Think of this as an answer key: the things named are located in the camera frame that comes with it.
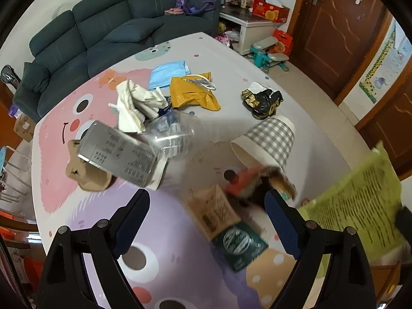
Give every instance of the sofa armrest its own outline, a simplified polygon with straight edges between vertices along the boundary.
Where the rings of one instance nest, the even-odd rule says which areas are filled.
[[[30,118],[37,123],[41,117],[37,112],[41,93],[35,93],[31,90],[23,88],[21,85],[17,87],[16,93],[13,97],[13,103]]]
[[[216,37],[218,34],[218,23],[220,15],[220,0],[213,0],[215,2],[215,9],[207,11],[201,15],[202,18],[205,18],[211,22],[210,26],[210,35]]]

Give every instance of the dark green sofa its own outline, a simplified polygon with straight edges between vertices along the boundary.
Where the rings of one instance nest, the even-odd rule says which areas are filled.
[[[38,122],[77,87],[132,54],[195,32],[216,36],[220,0],[214,1],[215,10],[185,16],[164,15],[176,0],[82,0],[32,38],[29,46],[35,64],[25,64],[13,102]],[[158,19],[163,25],[138,43],[104,40],[115,28],[139,18]]]

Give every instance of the screw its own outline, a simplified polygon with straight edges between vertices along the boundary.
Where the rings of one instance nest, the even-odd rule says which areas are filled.
[[[315,221],[309,220],[309,221],[306,221],[306,226],[309,229],[315,229],[318,225],[316,224]]]
[[[64,234],[66,231],[67,231],[67,226],[65,225],[59,227],[59,229],[57,230],[59,234]]]
[[[100,221],[98,221],[97,222],[97,226],[99,227],[99,228],[104,228],[106,225],[108,225],[109,224],[109,221],[108,220],[106,220],[106,219],[102,219],[102,220],[100,220]]]
[[[353,227],[347,227],[347,228],[346,228],[346,231],[347,231],[348,233],[350,233],[351,235],[356,234],[356,230],[355,230]]]

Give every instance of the checkered pattern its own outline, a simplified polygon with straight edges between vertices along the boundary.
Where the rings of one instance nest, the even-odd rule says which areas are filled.
[[[281,120],[269,117],[246,133],[250,138],[285,169],[295,135]]]

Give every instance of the blue surgical mask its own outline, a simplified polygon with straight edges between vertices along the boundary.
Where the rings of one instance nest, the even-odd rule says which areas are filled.
[[[173,76],[185,76],[190,74],[189,67],[185,61],[174,61],[172,63],[157,66],[150,74],[148,90],[156,87],[164,88],[170,86]]]

